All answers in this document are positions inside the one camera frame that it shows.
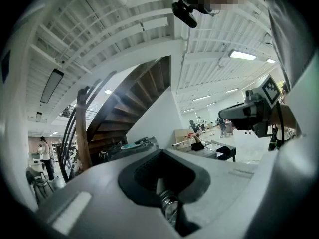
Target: chair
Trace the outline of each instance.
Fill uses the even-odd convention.
[[[44,198],[45,198],[45,196],[44,196],[44,194],[41,192],[40,187],[43,188],[43,190],[44,190],[44,192],[45,192],[45,194],[46,194],[45,187],[44,187],[44,186],[46,185],[46,183],[47,183],[47,185],[50,187],[50,189],[52,190],[52,192],[54,192],[53,189],[52,189],[52,187],[51,187],[51,185],[50,185],[50,183],[48,182],[49,179],[46,179],[46,177],[45,177],[45,175],[44,175],[43,172],[38,172],[38,171],[35,171],[34,169],[32,169],[31,167],[28,167],[28,168],[26,169],[26,178],[27,178],[29,184],[32,184],[32,185],[33,185],[34,191],[35,191],[35,186],[38,187],[40,193],[42,194],[42,196],[43,196]]]

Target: dark pants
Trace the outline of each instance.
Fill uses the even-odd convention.
[[[44,164],[46,167],[46,171],[48,172],[49,175],[49,180],[53,180],[54,179],[54,175],[53,175],[53,169],[51,167],[51,159],[49,160],[44,160]]]

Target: camera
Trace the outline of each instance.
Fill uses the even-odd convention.
[[[181,21],[191,28],[197,27],[196,19],[194,18],[192,12],[193,10],[187,7],[181,0],[175,2],[171,5],[173,13]]]

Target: white ceiling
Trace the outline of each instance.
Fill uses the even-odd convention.
[[[228,95],[226,91],[243,88],[278,66],[265,62],[278,59],[270,44],[263,0],[249,0],[215,17],[194,12],[195,29],[173,16],[172,2],[128,0],[121,6],[117,0],[57,1],[29,49],[28,116],[42,112],[42,119],[51,124],[76,99],[79,89],[114,70],[121,72],[163,56],[171,55],[171,87],[181,111],[217,102]],[[229,58],[232,49],[257,58]],[[64,77],[49,103],[41,104],[53,68]],[[210,94],[203,101],[192,101]]]

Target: woman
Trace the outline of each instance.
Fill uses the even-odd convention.
[[[45,138],[42,136],[41,139],[41,144],[42,144],[42,153],[43,153],[43,161],[44,165],[46,167],[46,171],[48,172],[49,180],[53,181],[54,180],[54,171],[51,166],[51,157],[50,157],[50,148],[49,145],[47,144]]]

